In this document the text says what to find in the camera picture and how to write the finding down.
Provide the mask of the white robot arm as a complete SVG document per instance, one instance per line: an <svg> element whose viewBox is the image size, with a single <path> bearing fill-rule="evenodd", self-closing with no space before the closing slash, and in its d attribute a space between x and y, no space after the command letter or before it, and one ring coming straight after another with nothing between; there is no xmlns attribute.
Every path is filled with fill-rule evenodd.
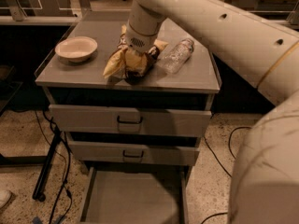
<svg viewBox="0 0 299 224"><path fill-rule="evenodd" d="M220 0L134 0L128 44L149 49L165 18L275 106L239 147L227 224L299 224L299 34Z"/></svg>

